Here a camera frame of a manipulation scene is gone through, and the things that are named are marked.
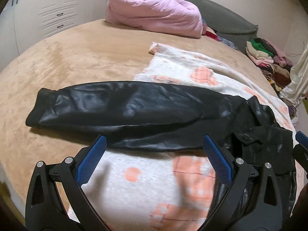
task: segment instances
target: green cloth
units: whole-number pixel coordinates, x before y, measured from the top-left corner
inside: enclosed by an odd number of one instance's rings
[[[256,50],[260,50],[260,51],[263,51],[263,52],[265,52],[265,53],[268,53],[268,55],[271,56],[271,57],[274,56],[273,53],[270,52],[270,51],[268,51],[268,50],[266,50],[266,49],[263,47],[263,45],[262,45],[261,43],[257,43],[257,42],[255,42],[254,40],[251,40],[251,44],[252,44],[252,46],[253,46]]]

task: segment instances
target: floor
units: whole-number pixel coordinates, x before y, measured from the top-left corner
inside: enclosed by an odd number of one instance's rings
[[[296,131],[302,131],[306,136],[308,136],[308,114],[306,112],[306,109],[304,107],[304,104],[301,103],[298,107],[298,124],[295,126]]]

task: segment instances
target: white curtain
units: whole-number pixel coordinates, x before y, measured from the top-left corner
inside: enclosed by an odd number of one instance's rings
[[[291,83],[286,86],[280,96],[297,107],[308,93],[308,44],[298,63],[291,68]]]

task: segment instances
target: beige bed sheet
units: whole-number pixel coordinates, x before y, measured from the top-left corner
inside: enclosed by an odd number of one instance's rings
[[[25,125],[38,90],[42,87],[58,90],[87,82],[133,80],[152,59],[148,53],[152,41],[223,61],[276,96],[249,58],[206,36],[190,39],[115,26],[104,20],[62,31],[29,48],[0,73],[0,163],[24,202],[38,161],[59,163],[89,145],[78,136]],[[62,189],[60,194],[67,209],[68,201]]]

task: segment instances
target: pink comforter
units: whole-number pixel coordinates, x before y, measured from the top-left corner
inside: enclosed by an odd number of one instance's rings
[[[192,38],[203,29],[199,9],[184,0],[109,0],[106,21]]]

